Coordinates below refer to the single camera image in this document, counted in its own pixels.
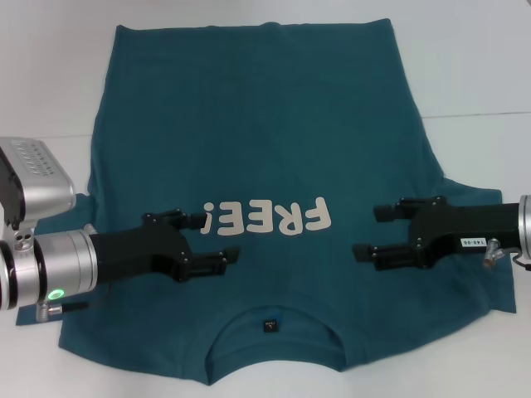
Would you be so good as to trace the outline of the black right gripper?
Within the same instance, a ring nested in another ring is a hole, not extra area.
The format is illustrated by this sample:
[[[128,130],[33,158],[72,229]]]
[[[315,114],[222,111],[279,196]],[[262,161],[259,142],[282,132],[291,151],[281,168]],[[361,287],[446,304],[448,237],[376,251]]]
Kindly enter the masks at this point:
[[[373,208],[377,222],[410,220],[408,245],[354,244],[357,262],[375,270],[431,268],[453,254],[484,253],[490,240],[500,249],[520,249],[519,205],[454,206],[444,197],[401,198]]]

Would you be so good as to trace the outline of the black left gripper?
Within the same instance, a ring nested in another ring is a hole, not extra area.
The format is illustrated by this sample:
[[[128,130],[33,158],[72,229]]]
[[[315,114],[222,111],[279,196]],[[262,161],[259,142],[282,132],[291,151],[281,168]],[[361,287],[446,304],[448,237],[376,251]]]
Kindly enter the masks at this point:
[[[224,275],[238,261],[240,248],[192,255],[182,229],[202,229],[206,213],[181,210],[146,213],[140,226],[90,236],[96,253],[97,284],[160,273],[184,282],[190,278]]]

